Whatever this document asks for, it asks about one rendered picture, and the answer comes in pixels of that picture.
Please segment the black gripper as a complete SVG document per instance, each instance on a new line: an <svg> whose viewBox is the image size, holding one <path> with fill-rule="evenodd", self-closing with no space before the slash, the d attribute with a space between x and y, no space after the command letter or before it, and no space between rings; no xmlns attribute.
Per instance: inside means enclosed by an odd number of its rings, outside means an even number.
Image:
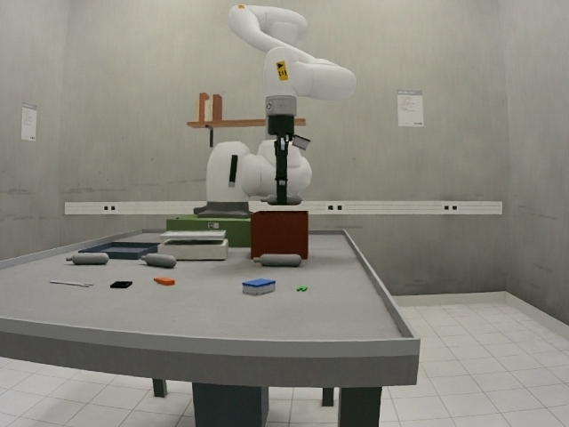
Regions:
<svg viewBox="0 0 569 427"><path fill-rule="evenodd" d="M287 205L287 155L289 141L286 140L286 136L294 134L294 117L268 117L268 134L276 136L274 148L276 157L275 181L277 204Z"/></svg>

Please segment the grey co2 cylinder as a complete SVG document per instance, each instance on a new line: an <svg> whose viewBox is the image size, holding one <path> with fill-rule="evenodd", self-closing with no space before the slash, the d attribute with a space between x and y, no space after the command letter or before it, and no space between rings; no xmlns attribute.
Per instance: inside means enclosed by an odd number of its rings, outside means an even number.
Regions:
<svg viewBox="0 0 569 427"><path fill-rule="evenodd" d="M261 197L261 202L267 202L269 205L278 205L276 195L269 195L267 198ZM287 205L299 205L302 199L299 195L287 195Z"/></svg>
<svg viewBox="0 0 569 427"><path fill-rule="evenodd" d="M253 257L253 262L260 262L263 266L297 267L301 265L301 257L297 254L263 254Z"/></svg>
<svg viewBox="0 0 569 427"><path fill-rule="evenodd" d="M72 256L66 256L66 262L74 264L106 264L108 255L105 253L77 253Z"/></svg>
<svg viewBox="0 0 569 427"><path fill-rule="evenodd" d="M173 268L176 265L176 259L170 255L163 254L147 254L141 256L141 260L145 261L148 265L159 267Z"/></svg>

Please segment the red open box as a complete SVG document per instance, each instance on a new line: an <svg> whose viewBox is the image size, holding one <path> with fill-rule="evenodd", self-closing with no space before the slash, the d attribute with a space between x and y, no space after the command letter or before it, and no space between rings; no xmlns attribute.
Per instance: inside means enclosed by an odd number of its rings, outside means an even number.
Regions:
<svg viewBox="0 0 569 427"><path fill-rule="evenodd" d="M309 211L251 213L251 259L263 254L297 254L308 259Z"/></svg>

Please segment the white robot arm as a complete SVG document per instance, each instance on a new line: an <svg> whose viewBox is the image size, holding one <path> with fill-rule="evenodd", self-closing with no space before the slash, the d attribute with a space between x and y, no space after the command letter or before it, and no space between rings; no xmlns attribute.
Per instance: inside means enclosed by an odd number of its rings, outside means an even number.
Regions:
<svg viewBox="0 0 569 427"><path fill-rule="evenodd" d="M295 48L308 32L307 21L296 12L238 4L230 9L228 24L246 43L267 53L263 69L265 141L257 155L250 154L240 141L216 145L206 173L207 201L211 202L193 209L198 218L248 219L254 213L249 211L249 197L276 195L276 136L268 134L269 116L296 117L297 97L339 101L349 98L357 87L354 74L346 68ZM306 150L310 140L297 134L289 134L286 140L287 195L294 195L311 181L309 162L299 151Z"/></svg>

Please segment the grey table edge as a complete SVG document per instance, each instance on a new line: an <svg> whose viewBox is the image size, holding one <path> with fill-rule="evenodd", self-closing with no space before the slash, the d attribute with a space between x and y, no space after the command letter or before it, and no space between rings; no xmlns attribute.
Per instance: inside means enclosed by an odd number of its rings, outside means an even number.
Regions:
<svg viewBox="0 0 569 427"><path fill-rule="evenodd" d="M0 331L61 339L74 342L88 342L148 350L167 350L190 353L289 357L289 358L352 358L420 355L421 338L400 310L397 303L382 284L371 265L362 255L346 230L309 230L309 235L343 235L346 232L349 244L367 275L373 282L381 299L387 306L404 338L362 339L362 340L277 340L208 337L179 334L157 334L107 328L73 326L0 317ZM0 261L0 270L26 262L32 262L57 254L64 254L89 246L96 246L120 238L141 233L165 233L166 229L140 229L114 236L98 238L82 243L54 248ZM407 338L406 338L407 337Z"/></svg>

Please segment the orange block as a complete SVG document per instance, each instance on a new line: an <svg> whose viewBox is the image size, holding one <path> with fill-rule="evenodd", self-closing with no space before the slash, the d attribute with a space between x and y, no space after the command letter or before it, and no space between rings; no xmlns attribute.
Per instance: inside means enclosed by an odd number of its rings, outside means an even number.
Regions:
<svg viewBox="0 0 569 427"><path fill-rule="evenodd" d="M154 278L154 281L165 286L175 285L175 281L170 278Z"/></svg>

